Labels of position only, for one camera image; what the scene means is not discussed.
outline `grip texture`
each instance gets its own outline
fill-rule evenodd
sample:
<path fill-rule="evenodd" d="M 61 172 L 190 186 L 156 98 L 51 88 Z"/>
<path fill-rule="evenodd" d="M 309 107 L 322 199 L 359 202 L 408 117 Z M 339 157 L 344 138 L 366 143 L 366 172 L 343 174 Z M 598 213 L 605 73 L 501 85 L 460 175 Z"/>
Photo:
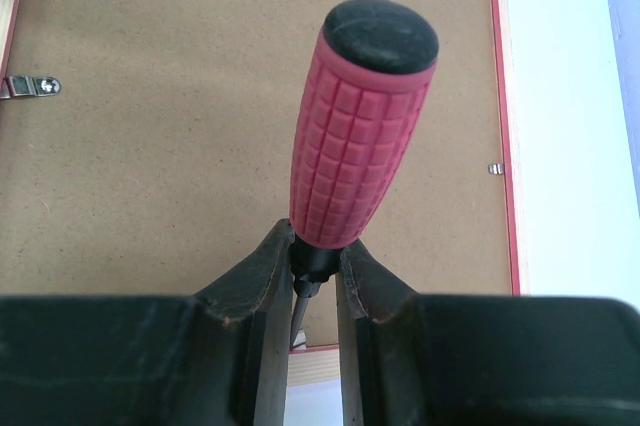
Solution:
<path fill-rule="evenodd" d="M 327 249 L 358 238 L 400 165 L 434 70 L 435 57 L 417 73 L 371 71 L 320 33 L 293 151 L 290 219 L 300 238 Z"/>

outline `metal clamp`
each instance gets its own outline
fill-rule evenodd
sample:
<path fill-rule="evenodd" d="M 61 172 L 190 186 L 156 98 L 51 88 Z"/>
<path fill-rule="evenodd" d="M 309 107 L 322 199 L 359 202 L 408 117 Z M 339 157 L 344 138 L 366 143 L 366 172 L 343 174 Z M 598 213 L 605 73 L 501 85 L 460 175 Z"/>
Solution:
<path fill-rule="evenodd" d="M 489 174 L 494 175 L 502 175 L 504 174 L 504 164 L 503 163 L 492 163 L 488 167 Z"/>
<path fill-rule="evenodd" d="M 60 89 L 60 81 L 49 76 L 8 76 L 2 80 L 0 99 L 55 96 Z"/>

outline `screwdriver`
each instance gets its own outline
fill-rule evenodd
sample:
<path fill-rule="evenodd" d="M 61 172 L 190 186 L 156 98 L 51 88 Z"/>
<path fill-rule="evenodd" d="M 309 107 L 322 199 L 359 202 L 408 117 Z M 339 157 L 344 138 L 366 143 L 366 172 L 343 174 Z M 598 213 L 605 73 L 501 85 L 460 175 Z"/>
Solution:
<path fill-rule="evenodd" d="M 437 57 L 429 23 L 392 1 L 345 1 L 325 18 L 293 147 L 291 347 L 309 299 L 338 272 L 341 252 L 358 239 L 389 189 Z"/>

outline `brown fiberboard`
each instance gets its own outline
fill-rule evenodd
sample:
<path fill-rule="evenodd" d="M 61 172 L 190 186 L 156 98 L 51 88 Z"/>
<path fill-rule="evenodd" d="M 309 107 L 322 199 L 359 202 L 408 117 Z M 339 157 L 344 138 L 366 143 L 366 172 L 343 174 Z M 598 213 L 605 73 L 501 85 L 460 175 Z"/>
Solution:
<path fill-rule="evenodd" d="M 55 98 L 0 110 L 0 292 L 190 293 L 287 215 L 291 146 L 324 15 L 342 0 L 22 0 L 12 74 Z M 508 293 L 489 0 L 396 0 L 441 60 L 363 239 L 418 290 Z M 304 323 L 337 340 L 325 286 Z"/>

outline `metal shaft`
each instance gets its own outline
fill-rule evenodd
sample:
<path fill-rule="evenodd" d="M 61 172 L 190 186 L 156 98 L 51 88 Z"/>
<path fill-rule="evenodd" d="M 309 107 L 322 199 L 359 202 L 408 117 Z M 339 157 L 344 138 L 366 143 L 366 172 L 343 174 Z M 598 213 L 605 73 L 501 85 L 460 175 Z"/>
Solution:
<path fill-rule="evenodd" d="M 289 338 L 289 349 L 293 348 L 293 342 L 298 336 L 300 327 L 302 326 L 302 318 L 304 318 L 304 312 L 307 310 L 307 304 L 309 304 L 310 298 L 296 298 L 296 304 L 293 307 L 293 314 L 291 315 L 291 336 Z"/>

